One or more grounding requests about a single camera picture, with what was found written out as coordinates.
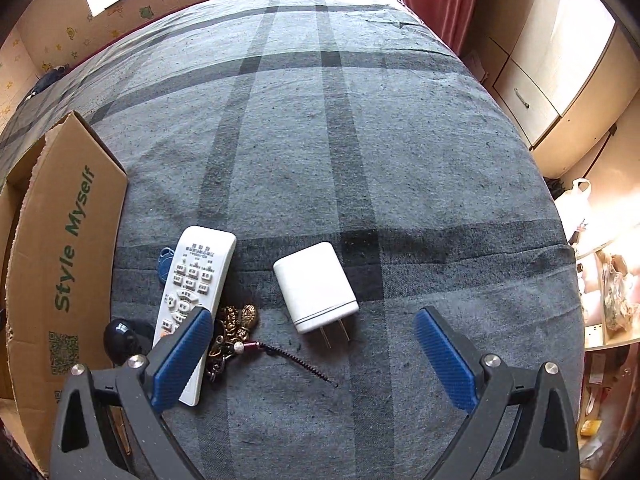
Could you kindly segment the bronze keychain with beads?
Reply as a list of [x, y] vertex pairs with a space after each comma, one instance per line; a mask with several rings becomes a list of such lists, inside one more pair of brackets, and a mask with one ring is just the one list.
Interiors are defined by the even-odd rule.
[[225, 306], [216, 314], [213, 338], [205, 355], [204, 375], [210, 384], [221, 378], [228, 363], [239, 356], [265, 353], [273, 358], [289, 360], [332, 387], [338, 387], [335, 380], [293, 353], [253, 339], [252, 333], [258, 323], [259, 312], [254, 304], [246, 304], [242, 308]]

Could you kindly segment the dark blue cloth bundle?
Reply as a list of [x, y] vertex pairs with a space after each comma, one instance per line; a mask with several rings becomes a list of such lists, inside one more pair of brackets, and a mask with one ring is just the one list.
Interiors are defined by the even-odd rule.
[[56, 66], [47, 71], [44, 75], [42, 75], [38, 81], [34, 84], [34, 86], [27, 92], [26, 98], [31, 99], [33, 96], [43, 92], [50, 87], [51, 84], [55, 84], [59, 80], [61, 80], [70, 69], [68, 65]]

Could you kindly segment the white remote control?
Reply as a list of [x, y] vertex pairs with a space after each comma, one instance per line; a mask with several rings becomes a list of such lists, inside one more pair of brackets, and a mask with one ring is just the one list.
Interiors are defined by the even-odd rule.
[[164, 285], [153, 344], [169, 338], [172, 350], [154, 373], [151, 403], [163, 413], [181, 402], [200, 400], [206, 353], [213, 338], [222, 286], [236, 236], [189, 226], [181, 234]]

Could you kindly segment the black round object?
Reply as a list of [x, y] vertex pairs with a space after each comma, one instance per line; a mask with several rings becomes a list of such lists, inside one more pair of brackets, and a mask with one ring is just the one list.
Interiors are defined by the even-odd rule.
[[154, 327], [149, 322], [114, 318], [103, 333], [104, 350], [114, 365], [122, 366], [132, 356], [146, 356], [152, 348], [153, 336]]

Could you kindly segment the blue plastic clip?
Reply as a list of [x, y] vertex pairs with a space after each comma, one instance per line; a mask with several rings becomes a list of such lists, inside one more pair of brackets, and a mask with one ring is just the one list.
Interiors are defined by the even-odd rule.
[[170, 247], [163, 247], [157, 258], [156, 272], [160, 284], [165, 285], [171, 268], [175, 251]]

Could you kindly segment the beige wardrobe cabinet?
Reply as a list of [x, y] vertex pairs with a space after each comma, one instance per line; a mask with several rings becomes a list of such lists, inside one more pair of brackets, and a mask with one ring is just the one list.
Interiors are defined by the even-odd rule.
[[558, 178], [639, 89], [639, 62], [601, 0], [476, 0], [462, 58]]

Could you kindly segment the white plastic bag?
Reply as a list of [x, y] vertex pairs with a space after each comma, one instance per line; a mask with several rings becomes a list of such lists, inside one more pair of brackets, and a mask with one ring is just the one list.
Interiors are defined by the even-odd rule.
[[598, 244], [598, 222], [590, 204], [591, 191], [591, 182], [578, 178], [554, 201], [568, 244], [578, 256], [589, 254]]

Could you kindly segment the brown cardboard box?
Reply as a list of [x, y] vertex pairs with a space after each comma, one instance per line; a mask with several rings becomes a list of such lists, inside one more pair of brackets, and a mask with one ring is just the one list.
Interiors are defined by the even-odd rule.
[[77, 112], [1, 170], [1, 396], [41, 472], [70, 369], [110, 364], [102, 338], [127, 185]]

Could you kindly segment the large white power adapter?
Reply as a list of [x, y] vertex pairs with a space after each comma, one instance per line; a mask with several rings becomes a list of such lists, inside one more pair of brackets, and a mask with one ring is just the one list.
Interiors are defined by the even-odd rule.
[[272, 267], [297, 333], [318, 330], [326, 348], [331, 349], [324, 328], [337, 322], [350, 341], [343, 320], [358, 312], [359, 304], [330, 242], [293, 252]]

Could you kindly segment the grey plaid bed cover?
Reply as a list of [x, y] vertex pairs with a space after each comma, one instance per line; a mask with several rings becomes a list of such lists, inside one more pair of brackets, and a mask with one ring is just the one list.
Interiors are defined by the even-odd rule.
[[[582, 382], [575, 259], [533, 159], [462, 62], [397, 0], [209, 0], [133, 32], [20, 106], [1, 163], [70, 110], [128, 174], [112, 311], [154, 320], [158, 253], [238, 240], [225, 304], [270, 356], [166, 420], [209, 479], [421, 479], [463, 415], [413, 333], [434, 306], [508, 364]], [[299, 334], [273, 263], [330, 242], [359, 304]]]

